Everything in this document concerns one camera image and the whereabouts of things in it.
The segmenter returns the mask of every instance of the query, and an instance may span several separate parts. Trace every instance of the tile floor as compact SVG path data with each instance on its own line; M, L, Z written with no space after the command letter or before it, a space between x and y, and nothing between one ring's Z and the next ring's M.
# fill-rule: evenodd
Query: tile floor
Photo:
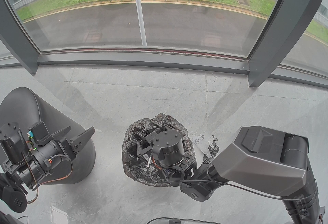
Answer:
M125 66L40 66L34 76L23 68L2 68L0 85L0 101L14 88L28 87L83 127L96 128L96 163L85 180L41 186L39 198L23 214L0 202L6 213L27 214L30 224L147 223L160 216L223 224L291 221L282 202L232 187L200 203L178 188L148 187L125 176L121 145L126 129L161 112L181 122L190 136L214 134L221 148L243 125L307 136L320 205L328 206L326 89L278 80L255 89L243 75Z

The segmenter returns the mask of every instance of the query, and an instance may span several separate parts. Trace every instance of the robotic arm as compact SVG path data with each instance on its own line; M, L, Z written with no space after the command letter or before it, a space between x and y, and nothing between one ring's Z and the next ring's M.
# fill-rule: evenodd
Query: robotic arm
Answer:
M5 171L0 174L0 199L18 213L23 212L27 204L36 199L27 202L27 191L22 183L36 190L41 184L57 180L42 182L64 160L71 162L73 170L72 162L94 134L94 128L91 127L68 140L65 136L71 130L70 126L49 134L42 121L28 130L29 140L25 141L18 123L11 122L0 127L0 146L7 156L5 161L0 161Z
M215 189L233 181L280 196L294 224L322 222L325 207L319 206L306 137L260 126L241 127L233 142L210 164L195 170L195 158L184 154L182 133L166 129L151 133L150 148L139 149L138 154L140 158L153 156L162 168L175 171L168 182L175 181L172 186L178 183L192 199L208 200Z

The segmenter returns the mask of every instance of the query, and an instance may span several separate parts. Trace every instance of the gray window frame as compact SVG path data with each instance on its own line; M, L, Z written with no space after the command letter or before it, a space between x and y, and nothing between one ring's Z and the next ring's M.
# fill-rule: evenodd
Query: gray window frame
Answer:
M35 74L39 65L45 64L119 64L129 66L170 67L197 69L228 73L247 74L249 85L258 87L267 78L278 78L328 88L328 79L318 75L280 66L281 61L293 48L306 30L317 12L322 0L277 0L277 3L261 32L258 41L248 58L232 59L223 55L209 58L208 56L170 53L164 49L154 48L164 54L149 53L149 48L140 52L44 52L41 53L18 20L8 0L0 0L0 40L16 58L0 60L0 67L16 66L19 62L31 74ZM143 33L141 3L138 13L141 35Z

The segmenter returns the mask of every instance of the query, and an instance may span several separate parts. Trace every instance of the glass pane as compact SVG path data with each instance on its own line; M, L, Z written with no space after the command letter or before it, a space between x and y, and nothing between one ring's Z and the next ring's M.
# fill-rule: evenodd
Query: glass pane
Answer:
M5 45L0 40L0 59L10 56L12 56L12 54L9 52L9 50L5 47Z
M41 51L142 45L135 0L11 1Z
M142 0L147 45L246 58L276 0Z
M322 3L298 42L281 62L328 77L328 0Z

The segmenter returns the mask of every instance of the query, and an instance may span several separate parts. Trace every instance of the road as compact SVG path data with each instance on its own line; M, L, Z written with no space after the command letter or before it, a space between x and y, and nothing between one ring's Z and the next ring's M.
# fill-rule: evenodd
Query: road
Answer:
M266 20L204 6L142 3L148 46L191 48L246 57ZM111 4L70 10L25 24L41 50L141 46L136 5ZM283 63L324 71L328 50L303 35Z

